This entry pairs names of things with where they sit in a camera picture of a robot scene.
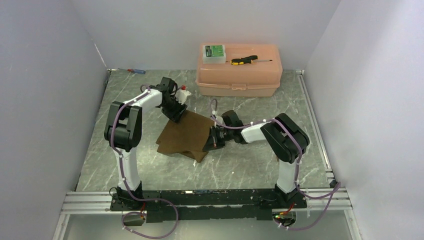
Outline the brown cloth napkin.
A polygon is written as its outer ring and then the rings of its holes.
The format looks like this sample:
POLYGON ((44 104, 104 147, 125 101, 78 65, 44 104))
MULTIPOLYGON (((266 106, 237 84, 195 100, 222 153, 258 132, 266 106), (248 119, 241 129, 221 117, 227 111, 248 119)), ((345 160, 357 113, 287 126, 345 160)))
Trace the brown cloth napkin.
POLYGON ((181 154, 200 163, 208 154, 203 147, 213 125, 211 119, 186 110, 178 123, 167 122, 156 140, 157 152, 163 155, 181 154))

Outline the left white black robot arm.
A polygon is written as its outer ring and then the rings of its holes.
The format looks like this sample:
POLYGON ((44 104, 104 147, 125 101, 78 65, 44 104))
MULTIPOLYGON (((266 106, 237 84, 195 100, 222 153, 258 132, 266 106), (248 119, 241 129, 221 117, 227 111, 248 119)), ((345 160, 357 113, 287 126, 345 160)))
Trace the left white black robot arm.
POLYGON ((168 77, 157 85, 142 85, 141 93, 129 100, 111 103, 104 128, 104 139, 116 157, 119 171, 117 194, 124 197, 124 204, 131 210, 144 203, 143 187, 137 170, 137 147, 143 136, 143 117, 153 109, 174 123, 178 123, 187 109, 191 96, 185 86, 168 77))

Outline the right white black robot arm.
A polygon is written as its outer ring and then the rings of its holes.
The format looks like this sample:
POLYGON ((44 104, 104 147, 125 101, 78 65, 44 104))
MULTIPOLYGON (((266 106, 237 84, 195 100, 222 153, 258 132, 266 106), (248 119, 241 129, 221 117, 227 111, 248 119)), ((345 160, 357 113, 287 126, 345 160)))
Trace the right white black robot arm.
POLYGON ((307 134, 285 113, 249 124, 243 124, 234 110, 229 110, 220 117, 213 111, 211 119, 214 125, 209 129, 209 136, 202 150, 218 150, 229 141, 241 145, 266 141, 279 161, 275 185, 276 203, 282 208, 289 207, 299 192, 299 164, 310 144, 307 134))

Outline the blue red screwdriver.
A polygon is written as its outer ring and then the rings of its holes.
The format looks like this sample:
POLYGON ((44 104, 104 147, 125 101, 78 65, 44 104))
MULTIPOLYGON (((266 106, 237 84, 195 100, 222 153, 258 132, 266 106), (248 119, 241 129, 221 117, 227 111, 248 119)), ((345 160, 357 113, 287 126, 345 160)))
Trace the blue red screwdriver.
POLYGON ((134 73, 134 74, 142 74, 142 75, 144 75, 146 73, 145 70, 133 69, 133 68, 128 68, 128 69, 118 68, 117 70, 126 71, 126 72, 134 73))

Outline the green white small box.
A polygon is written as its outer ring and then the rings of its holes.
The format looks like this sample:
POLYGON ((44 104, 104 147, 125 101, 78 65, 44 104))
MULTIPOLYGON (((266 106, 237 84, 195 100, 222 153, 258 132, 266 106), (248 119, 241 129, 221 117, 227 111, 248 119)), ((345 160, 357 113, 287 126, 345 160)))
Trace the green white small box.
POLYGON ((203 45, 202 46, 203 64, 225 64, 226 48, 225 45, 203 45))

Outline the pink plastic storage box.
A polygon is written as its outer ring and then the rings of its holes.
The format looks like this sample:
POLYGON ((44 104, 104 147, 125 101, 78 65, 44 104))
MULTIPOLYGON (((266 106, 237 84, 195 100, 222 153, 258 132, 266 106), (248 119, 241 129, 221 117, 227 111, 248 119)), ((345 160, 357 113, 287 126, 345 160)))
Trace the pink plastic storage box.
POLYGON ((200 46, 196 84, 204 96, 271 97, 283 73, 279 49, 274 44, 203 43, 200 46), (203 64, 202 46, 225 45, 224 64, 203 64), (268 62, 231 65, 232 59, 257 55, 268 62))

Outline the yellow black screwdriver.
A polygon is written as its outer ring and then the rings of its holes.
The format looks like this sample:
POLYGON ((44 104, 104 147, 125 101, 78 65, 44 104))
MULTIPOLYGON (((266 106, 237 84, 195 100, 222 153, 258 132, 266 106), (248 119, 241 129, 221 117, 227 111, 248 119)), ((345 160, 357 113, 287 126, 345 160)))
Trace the yellow black screwdriver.
POLYGON ((246 64, 253 64, 253 63, 259 63, 259 62, 272 62, 272 59, 259 59, 258 55, 250 55, 246 57, 241 58, 233 58, 229 61, 226 61, 227 63, 230 63, 233 66, 240 66, 240 65, 246 65, 246 64))

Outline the aluminium frame rail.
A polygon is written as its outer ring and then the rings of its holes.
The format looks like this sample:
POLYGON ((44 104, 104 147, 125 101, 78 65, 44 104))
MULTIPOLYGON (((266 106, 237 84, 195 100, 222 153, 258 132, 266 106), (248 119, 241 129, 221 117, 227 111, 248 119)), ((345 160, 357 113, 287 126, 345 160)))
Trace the aluminium frame rail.
POLYGON ((276 215, 293 218, 313 211, 341 211, 354 240, 362 238, 346 189, 309 188, 302 194, 283 197, 273 188, 223 190, 145 190, 143 200, 118 196, 114 191, 69 192, 65 196, 53 235, 65 238, 72 215, 125 215, 143 213, 147 223, 184 220, 252 219, 269 220, 276 215))

